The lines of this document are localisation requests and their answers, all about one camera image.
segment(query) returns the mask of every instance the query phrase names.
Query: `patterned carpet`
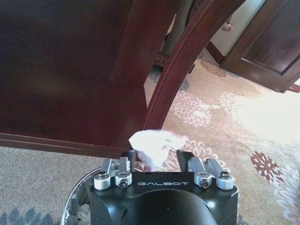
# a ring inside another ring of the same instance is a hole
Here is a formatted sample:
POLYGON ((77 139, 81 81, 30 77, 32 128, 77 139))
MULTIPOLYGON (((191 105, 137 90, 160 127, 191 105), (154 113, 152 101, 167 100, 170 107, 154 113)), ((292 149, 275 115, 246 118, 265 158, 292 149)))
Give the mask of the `patterned carpet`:
MULTIPOLYGON (((145 83, 148 102, 159 76, 155 67, 145 83)), ((240 190, 239 225, 299 225, 299 100, 219 69, 203 51, 163 128, 189 137, 184 150, 231 171, 240 190)), ((56 224, 73 186, 102 161, 8 148, 0 155, 0 225, 56 224)), ((178 169, 171 151, 159 170, 178 169)))

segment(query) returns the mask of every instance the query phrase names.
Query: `red flower pattern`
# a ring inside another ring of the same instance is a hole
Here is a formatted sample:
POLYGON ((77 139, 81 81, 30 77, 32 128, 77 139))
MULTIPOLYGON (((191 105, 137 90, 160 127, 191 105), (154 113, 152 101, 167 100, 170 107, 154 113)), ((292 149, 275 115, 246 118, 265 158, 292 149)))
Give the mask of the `red flower pattern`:
POLYGON ((258 151, 252 152, 251 162, 256 171, 267 181, 277 184, 284 183, 279 166, 269 156, 258 151))

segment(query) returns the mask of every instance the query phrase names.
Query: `wooden door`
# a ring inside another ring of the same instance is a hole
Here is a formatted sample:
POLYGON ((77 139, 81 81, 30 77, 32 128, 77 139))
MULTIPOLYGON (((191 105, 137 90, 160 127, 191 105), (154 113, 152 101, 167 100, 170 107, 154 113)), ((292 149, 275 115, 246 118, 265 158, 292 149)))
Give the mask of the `wooden door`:
POLYGON ((266 0, 220 67, 287 90, 300 77, 300 1, 266 0))

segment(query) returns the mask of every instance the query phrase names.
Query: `wall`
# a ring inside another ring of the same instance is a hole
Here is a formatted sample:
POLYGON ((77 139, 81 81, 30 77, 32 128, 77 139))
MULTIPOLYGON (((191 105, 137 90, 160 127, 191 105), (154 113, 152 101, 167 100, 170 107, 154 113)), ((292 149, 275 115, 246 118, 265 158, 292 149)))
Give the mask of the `wall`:
POLYGON ((220 29, 211 39, 212 43, 224 56, 229 53, 263 3, 264 0, 246 0, 232 15, 234 29, 230 32, 220 29))

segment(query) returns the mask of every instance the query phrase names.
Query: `gray carpet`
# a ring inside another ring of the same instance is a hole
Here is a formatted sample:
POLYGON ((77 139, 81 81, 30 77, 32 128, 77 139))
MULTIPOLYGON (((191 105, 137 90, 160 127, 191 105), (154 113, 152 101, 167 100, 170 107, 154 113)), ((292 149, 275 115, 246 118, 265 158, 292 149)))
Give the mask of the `gray carpet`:
POLYGON ((102 159, 0 148, 0 225, 52 225, 81 177, 102 159))

